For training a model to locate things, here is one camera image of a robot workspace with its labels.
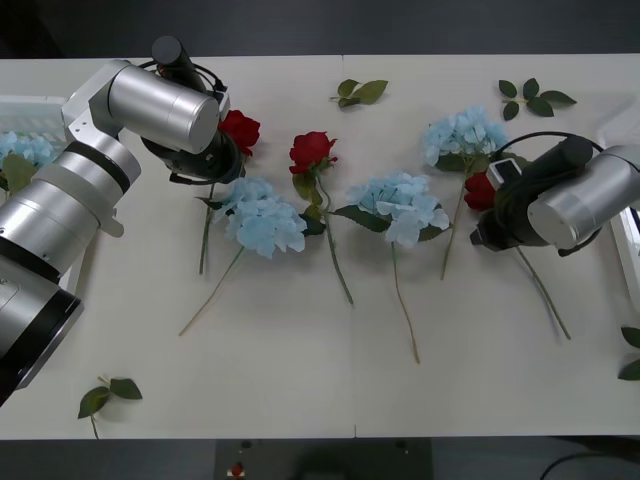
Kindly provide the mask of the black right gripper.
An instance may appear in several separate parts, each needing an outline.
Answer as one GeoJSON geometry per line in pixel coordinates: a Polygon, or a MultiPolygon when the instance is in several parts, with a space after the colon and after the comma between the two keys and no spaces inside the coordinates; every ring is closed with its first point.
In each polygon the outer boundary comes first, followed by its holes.
{"type": "Polygon", "coordinates": [[[497,207],[484,212],[470,235],[471,244],[492,251],[503,251],[523,245],[530,237],[526,215],[504,213],[497,207]]]}

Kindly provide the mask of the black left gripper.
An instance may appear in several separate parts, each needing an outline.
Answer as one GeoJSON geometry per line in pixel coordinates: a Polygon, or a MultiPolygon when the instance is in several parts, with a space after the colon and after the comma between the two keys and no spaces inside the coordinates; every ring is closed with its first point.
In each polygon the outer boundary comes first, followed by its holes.
{"type": "Polygon", "coordinates": [[[207,176],[212,182],[232,182],[243,171],[242,154],[229,134],[218,130],[207,150],[207,176]]]}

